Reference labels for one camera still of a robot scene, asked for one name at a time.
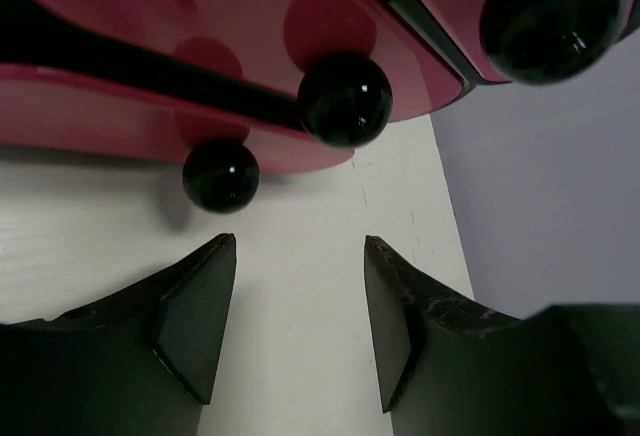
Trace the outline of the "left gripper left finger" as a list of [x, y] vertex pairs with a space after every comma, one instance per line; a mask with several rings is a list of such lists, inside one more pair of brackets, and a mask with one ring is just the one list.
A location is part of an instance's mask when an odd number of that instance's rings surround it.
[[5, 435], [193, 435], [211, 402], [236, 274], [221, 234], [53, 320], [1, 328]]

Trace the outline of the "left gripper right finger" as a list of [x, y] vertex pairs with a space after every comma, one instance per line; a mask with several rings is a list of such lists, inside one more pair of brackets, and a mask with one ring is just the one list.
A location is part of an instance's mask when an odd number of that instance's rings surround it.
[[569, 304], [517, 319], [364, 244], [382, 409], [397, 435], [635, 435], [639, 308]]

